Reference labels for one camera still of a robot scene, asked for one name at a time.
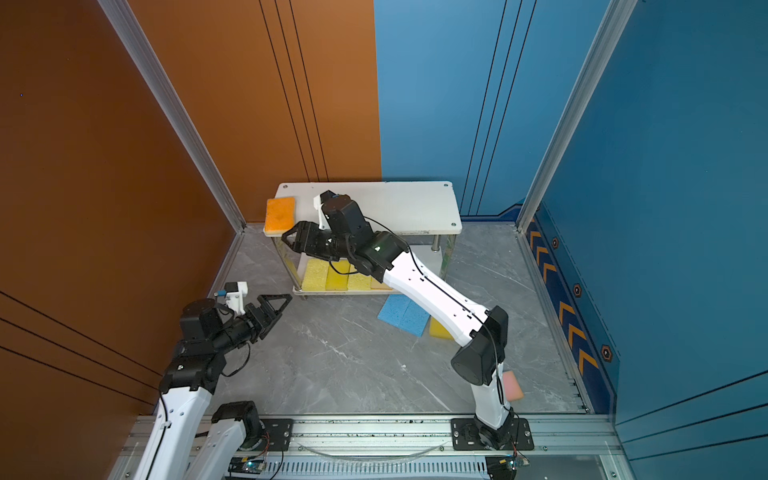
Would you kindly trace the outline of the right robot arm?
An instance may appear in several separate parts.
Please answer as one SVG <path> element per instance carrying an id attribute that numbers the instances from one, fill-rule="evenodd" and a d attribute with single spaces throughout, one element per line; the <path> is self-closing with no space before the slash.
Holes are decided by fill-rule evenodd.
<path id="1" fill-rule="evenodd" d="M 459 345 L 451 359 L 471 385 L 474 423 L 483 445 L 513 447 L 514 415 L 503 380 L 508 314 L 476 303 L 432 272 L 394 231 L 367 217 L 347 195 L 327 190 L 317 197 L 321 221 L 299 221 L 281 235 L 292 251 L 329 263 L 346 259 L 358 274 L 370 276 L 416 303 Z M 383 226 L 380 231 L 374 226 Z"/>

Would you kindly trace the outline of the yellow porous sponge large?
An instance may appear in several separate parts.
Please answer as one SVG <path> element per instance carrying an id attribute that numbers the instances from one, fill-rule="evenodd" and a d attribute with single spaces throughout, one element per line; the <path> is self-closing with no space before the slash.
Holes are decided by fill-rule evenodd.
<path id="1" fill-rule="evenodd" d="M 302 290 L 305 292 L 322 292 L 326 290 L 329 265 L 327 261 L 310 258 L 307 261 Z"/>

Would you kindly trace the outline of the orange sponge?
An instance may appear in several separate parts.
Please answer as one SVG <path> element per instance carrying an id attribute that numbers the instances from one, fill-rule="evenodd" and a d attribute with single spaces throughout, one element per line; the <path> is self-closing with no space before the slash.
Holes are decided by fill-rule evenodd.
<path id="1" fill-rule="evenodd" d="M 295 221 L 295 198 L 272 198 L 266 204 L 264 233 L 267 236 L 279 236 L 290 230 Z"/>

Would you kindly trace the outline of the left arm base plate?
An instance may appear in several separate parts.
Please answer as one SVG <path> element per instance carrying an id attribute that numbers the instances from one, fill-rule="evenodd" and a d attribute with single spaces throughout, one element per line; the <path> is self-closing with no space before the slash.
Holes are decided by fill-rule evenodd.
<path id="1" fill-rule="evenodd" d="M 291 418 L 271 418 L 261 420 L 260 435 L 246 439 L 238 449 L 247 454 L 265 454 L 287 452 L 290 447 L 294 420 Z"/>

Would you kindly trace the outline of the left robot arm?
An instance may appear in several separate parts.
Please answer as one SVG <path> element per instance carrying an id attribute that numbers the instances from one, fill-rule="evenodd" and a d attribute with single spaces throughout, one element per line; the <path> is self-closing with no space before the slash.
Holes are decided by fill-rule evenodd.
<path id="1" fill-rule="evenodd" d="M 221 479 L 262 473 L 271 452 L 290 446 L 290 419 L 262 420 L 252 401 L 217 408 L 199 452 L 198 429 L 219 380 L 226 356 L 262 340 L 292 300 L 289 294 L 260 295 L 255 303 L 235 304 L 231 292 L 184 307 L 182 339 L 160 381 L 152 432 L 136 471 L 138 479 Z"/>

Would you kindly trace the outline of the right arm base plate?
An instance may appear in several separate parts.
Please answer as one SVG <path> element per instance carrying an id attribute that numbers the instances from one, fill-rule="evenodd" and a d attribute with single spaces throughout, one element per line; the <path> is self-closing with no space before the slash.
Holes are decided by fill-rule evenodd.
<path id="1" fill-rule="evenodd" d="M 453 418 L 449 422 L 452 448 L 456 451 L 532 451 L 535 448 L 527 419 L 507 418 L 499 431 L 477 418 Z"/>

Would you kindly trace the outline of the pale yellow sponge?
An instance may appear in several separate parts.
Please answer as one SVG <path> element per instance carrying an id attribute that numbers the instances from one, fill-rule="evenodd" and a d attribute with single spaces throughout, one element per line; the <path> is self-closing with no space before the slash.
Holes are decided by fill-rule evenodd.
<path id="1" fill-rule="evenodd" d="M 376 280 L 373 277 L 370 278 L 370 288 L 372 290 L 387 290 L 387 291 L 391 290 L 390 286 L 388 286 L 388 285 L 386 285 L 386 284 Z"/>

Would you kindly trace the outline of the white two-tier shelf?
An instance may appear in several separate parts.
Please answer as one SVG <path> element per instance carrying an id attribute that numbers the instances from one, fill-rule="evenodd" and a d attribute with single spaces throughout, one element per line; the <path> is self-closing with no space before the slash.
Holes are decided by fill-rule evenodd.
<path id="1" fill-rule="evenodd" d="M 300 295 L 393 293 L 384 276 L 404 264 L 444 277 L 440 240 L 461 230 L 448 181 L 284 183 L 264 226 Z"/>

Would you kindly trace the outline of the bright yellow foam sponge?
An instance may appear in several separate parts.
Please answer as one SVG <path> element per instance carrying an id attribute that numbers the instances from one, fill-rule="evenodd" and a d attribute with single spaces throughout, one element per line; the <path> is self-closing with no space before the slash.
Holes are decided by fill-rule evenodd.
<path id="1" fill-rule="evenodd" d="M 350 263 L 346 260 L 340 260 L 329 263 L 329 270 L 326 277 L 326 291 L 346 291 L 348 289 L 348 278 L 352 271 Z"/>

